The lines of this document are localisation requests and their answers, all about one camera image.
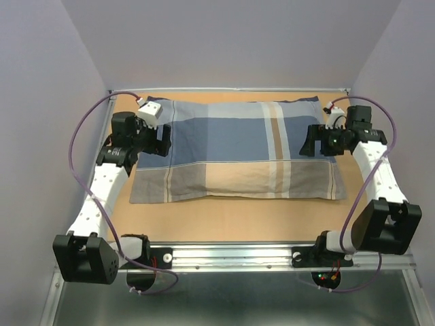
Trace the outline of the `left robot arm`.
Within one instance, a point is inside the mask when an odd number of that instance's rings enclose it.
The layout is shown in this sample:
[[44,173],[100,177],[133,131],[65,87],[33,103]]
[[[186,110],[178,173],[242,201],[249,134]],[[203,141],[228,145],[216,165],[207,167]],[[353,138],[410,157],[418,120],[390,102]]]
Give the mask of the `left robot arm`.
[[139,154],[165,157],[170,147],[170,125],[152,128],[133,112],[113,114],[111,133],[97,156],[92,183],[84,186],[82,208],[67,233],[56,236],[52,244],[65,281],[110,285],[127,263],[156,269],[147,236],[116,236],[110,245],[107,233],[115,232],[111,215]]

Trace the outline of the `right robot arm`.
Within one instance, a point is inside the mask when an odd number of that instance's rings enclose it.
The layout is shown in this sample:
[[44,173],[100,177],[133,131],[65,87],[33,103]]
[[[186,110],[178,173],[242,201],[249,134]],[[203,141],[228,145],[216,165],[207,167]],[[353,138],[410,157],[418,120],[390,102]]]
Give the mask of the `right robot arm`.
[[324,156],[341,156],[349,151],[364,180],[361,195],[367,205],[353,222],[341,231],[323,231],[312,247],[293,249],[296,268],[328,267],[340,263],[352,266],[358,251],[388,255],[404,254],[421,221],[420,206],[411,204],[402,193],[388,159],[392,145],[385,133],[371,123],[371,108],[354,105],[346,111],[327,104],[325,124],[310,125],[300,150],[312,157],[315,142]]

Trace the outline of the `blue grey pillowcase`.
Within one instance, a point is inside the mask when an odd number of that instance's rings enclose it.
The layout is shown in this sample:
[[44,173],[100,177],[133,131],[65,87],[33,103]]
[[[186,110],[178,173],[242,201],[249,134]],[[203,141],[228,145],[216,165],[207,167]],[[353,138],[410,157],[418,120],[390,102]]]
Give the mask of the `blue grey pillowcase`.
[[307,129],[323,121],[317,97],[200,104],[159,98],[171,127],[165,157],[139,156],[130,202],[161,204],[205,196],[343,200],[333,157],[300,155]]

